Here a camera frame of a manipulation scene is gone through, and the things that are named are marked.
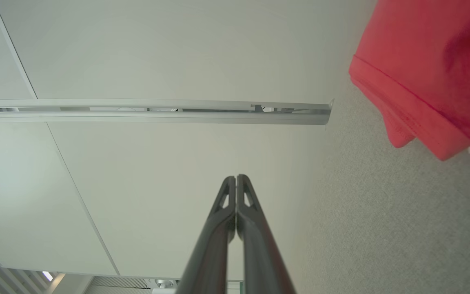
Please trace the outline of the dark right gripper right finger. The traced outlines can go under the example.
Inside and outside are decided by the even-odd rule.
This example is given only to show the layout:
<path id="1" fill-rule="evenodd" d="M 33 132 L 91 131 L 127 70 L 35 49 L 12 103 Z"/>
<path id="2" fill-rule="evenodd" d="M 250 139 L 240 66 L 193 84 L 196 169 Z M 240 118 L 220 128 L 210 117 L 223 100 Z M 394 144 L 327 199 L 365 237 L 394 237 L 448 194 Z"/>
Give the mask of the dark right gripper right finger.
<path id="1" fill-rule="evenodd" d="M 237 234 L 243 241 L 245 294 L 297 294 L 247 175 L 237 176 Z"/>

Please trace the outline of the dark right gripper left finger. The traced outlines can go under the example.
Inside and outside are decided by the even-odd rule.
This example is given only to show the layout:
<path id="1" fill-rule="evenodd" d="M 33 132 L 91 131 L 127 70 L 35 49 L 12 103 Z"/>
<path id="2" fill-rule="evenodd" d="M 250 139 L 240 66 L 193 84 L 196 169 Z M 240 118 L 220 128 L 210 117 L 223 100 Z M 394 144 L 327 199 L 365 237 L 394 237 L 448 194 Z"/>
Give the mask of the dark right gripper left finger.
<path id="1" fill-rule="evenodd" d="M 228 246 L 235 234 L 236 179 L 224 179 L 175 294 L 226 294 Z"/>

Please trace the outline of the red white Bulls jersey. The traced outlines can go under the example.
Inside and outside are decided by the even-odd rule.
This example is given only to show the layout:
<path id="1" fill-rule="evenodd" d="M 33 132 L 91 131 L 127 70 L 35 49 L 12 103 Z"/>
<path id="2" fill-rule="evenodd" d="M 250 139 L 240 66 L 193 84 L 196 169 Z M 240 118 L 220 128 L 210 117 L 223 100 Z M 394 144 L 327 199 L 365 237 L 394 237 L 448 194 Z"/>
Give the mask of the red white Bulls jersey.
<path id="1" fill-rule="evenodd" d="M 470 148 L 470 0 L 378 0 L 349 74 L 394 147 Z"/>

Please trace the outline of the round silver fixture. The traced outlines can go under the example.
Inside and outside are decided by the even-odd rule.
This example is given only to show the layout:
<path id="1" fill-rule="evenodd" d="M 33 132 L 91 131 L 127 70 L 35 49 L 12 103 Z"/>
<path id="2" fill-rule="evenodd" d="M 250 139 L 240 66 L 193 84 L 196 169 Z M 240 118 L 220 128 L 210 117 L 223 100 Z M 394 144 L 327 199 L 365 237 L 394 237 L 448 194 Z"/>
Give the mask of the round silver fixture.
<path id="1" fill-rule="evenodd" d="M 177 281 L 168 279 L 150 279 L 152 294 L 176 294 Z"/>

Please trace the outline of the grey wall post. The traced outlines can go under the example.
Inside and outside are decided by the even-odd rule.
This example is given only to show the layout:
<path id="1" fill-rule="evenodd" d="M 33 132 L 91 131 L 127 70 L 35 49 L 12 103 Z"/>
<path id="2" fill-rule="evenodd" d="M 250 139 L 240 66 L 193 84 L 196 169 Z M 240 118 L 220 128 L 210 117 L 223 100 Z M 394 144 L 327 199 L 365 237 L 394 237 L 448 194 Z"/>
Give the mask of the grey wall post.
<path id="1" fill-rule="evenodd" d="M 150 122 L 326 125 L 333 102 L 179 99 L 2 99 L 0 122 Z"/>

